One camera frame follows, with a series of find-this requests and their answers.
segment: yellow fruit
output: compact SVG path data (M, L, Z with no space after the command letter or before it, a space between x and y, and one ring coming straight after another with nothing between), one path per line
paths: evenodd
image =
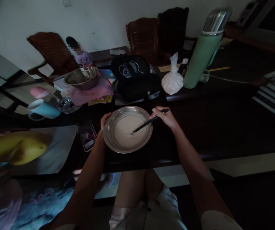
M40 155L48 148L50 138L44 134L20 131L0 137L0 163L8 161L11 152L17 148L10 160L12 165L26 164Z

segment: white plastic bag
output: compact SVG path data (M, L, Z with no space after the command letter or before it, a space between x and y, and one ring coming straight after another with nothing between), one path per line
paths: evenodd
M183 77L177 72L178 52L169 59L171 62L171 71L163 77L162 87L166 93L173 95L183 87Z

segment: phone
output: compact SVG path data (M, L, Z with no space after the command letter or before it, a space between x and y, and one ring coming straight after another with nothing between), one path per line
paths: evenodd
M87 121L80 127L80 134L84 151L91 151L97 139L97 133L91 121Z

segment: hand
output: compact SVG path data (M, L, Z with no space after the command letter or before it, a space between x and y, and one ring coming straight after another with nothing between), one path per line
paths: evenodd
M106 114L104 114L104 116L101 118L101 120L100 120L101 130L100 130L100 131L103 131L104 124L105 124L106 120L108 119L108 117L109 117L111 114L112 114L111 112L106 113Z
M160 110L163 110L163 109L169 109L169 111L167 113L162 113ZM155 115L158 115L163 120L163 122L167 124L167 126L170 127L172 130L180 128L178 122L176 121L175 117L170 111L170 108L157 106L153 108L152 111L153 113L151 114L149 119L155 117Z

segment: black bag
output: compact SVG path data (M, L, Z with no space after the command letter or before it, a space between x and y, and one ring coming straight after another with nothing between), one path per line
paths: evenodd
M160 90L160 78L149 73L149 64L141 56L116 57L111 63L111 69L118 79L118 93L128 102L146 99L148 95Z

